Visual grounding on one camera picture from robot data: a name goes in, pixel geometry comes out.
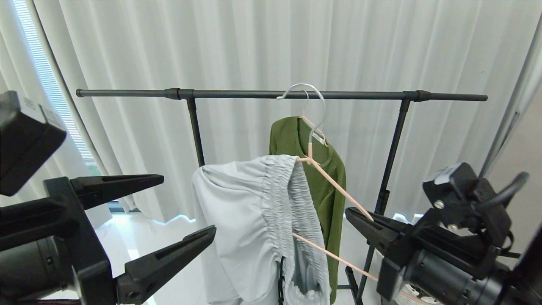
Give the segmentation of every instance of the green long-sleeve sweater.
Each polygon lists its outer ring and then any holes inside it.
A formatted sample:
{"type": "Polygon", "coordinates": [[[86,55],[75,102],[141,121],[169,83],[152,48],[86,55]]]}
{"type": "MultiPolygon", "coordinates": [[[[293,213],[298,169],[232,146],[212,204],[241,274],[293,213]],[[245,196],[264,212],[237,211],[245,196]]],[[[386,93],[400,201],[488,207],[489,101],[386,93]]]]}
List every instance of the green long-sleeve sweater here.
{"type": "MultiPolygon", "coordinates": [[[[280,119],[271,126],[269,140],[270,155],[291,155],[304,157],[308,154],[308,135],[311,127],[299,117],[280,119]]],[[[337,183],[346,189],[346,173],[343,161],[335,149],[322,145],[313,138],[313,159],[337,183]]],[[[326,250],[339,255],[340,236],[343,228],[344,196],[339,193],[313,166],[303,163],[308,187],[311,190],[314,208],[320,220],[326,250]]],[[[337,275],[339,262],[327,257],[330,273],[331,304],[337,296],[337,275]]]]}

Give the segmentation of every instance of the wall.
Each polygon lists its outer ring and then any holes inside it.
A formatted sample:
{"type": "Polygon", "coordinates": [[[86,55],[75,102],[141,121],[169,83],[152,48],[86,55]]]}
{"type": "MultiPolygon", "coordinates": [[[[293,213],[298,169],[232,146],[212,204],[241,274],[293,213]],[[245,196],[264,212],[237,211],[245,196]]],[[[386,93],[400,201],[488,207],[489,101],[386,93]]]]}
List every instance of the wall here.
{"type": "MultiPolygon", "coordinates": [[[[515,243],[512,250],[522,252],[542,221],[542,87],[533,99],[525,117],[504,147],[488,179],[500,190],[520,171],[531,177],[516,194],[508,212],[512,218],[515,243]]],[[[503,260],[513,265],[516,260],[503,260]]]]}

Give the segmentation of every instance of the cylindrical motor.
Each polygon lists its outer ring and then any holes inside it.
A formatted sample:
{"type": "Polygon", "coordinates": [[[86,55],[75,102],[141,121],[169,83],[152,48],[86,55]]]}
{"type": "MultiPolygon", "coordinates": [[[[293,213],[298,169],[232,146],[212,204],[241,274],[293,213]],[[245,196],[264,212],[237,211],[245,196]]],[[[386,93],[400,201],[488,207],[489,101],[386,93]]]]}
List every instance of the cylindrical motor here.
{"type": "Polygon", "coordinates": [[[68,251],[58,237],[47,237],[0,252],[2,295],[35,300],[73,287],[68,251]]]}
{"type": "Polygon", "coordinates": [[[482,280],[426,250],[417,252],[406,269],[405,282],[417,285],[447,305],[495,305],[499,300],[508,267],[495,267],[482,280]]]}

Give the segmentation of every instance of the rack leg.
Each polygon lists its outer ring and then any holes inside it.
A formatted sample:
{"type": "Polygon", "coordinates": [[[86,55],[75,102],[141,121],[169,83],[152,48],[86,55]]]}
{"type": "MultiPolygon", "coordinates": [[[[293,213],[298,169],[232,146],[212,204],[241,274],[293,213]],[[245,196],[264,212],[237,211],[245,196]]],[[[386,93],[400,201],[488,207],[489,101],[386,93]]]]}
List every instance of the rack leg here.
{"type": "Polygon", "coordinates": [[[198,114],[196,112],[196,99],[191,97],[187,98],[186,105],[188,106],[188,113],[190,114],[190,123],[192,124],[192,133],[194,136],[194,145],[196,147],[198,164],[201,167],[205,165],[205,160],[203,159],[202,138],[199,134],[198,114]]]}
{"type": "MultiPolygon", "coordinates": [[[[378,200],[375,207],[375,213],[383,215],[386,210],[386,205],[388,204],[388,197],[390,191],[387,190],[388,182],[390,180],[391,167],[393,166],[393,161],[395,160],[395,154],[397,153],[397,147],[399,146],[399,139],[401,138],[401,132],[403,131],[403,125],[405,123],[405,118],[407,117],[408,107],[410,105],[410,100],[402,100],[401,108],[399,108],[399,117],[397,118],[397,124],[395,125],[395,131],[393,132],[393,139],[391,141],[390,152],[388,154],[388,160],[386,162],[386,168],[384,169],[384,175],[382,177],[382,184],[380,185],[380,192],[378,194],[378,200]]],[[[375,247],[372,245],[369,246],[367,252],[367,257],[365,258],[365,265],[363,270],[369,272],[371,267],[372,257],[375,253],[375,247]]],[[[359,288],[357,289],[356,297],[354,302],[356,305],[363,305],[362,296],[363,291],[365,290],[365,284],[367,283],[367,276],[363,275],[361,281],[359,281],[359,288]]]]}

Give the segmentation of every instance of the glossy tile floor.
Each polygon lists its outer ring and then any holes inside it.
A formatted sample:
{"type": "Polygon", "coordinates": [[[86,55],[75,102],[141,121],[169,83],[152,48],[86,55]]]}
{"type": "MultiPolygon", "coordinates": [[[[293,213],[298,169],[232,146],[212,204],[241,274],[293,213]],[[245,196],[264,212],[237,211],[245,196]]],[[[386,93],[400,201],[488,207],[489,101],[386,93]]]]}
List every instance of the glossy tile floor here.
{"type": "MultiPolygon", "coordinates": [[[[115,277],[124,273],[126,262],[178,242],[185,235],[196,230],[195,221],[183,216],[162,224],[146,218],[141,213],[119,213],[113,214],[113,219],[100,226],[96,233],[109,256],[115,277]]],[[[341,256],[357,266],[363,266],[367,252],[365,239],[346,220],[343,225],[341,243],[341,256]]],[[[339,284],[348,284],[344,267],[342,264],[339,267],[339,284]]],[[[375,283],[370,281],[367,283],[363,298],[365,305],[380,304],[380,301],[377,301],[379,299],[375,288],[375,283]]],[[[77,298],[77,294],[73,291],[62,291],[48,298],[77,298]]],[[[205,305],[200,260],[198,258],[193,260],[146,303],[148,305],[205,305]]],[[[338,290],[335,304],[353,305],[350,290],[338,290]]]]}

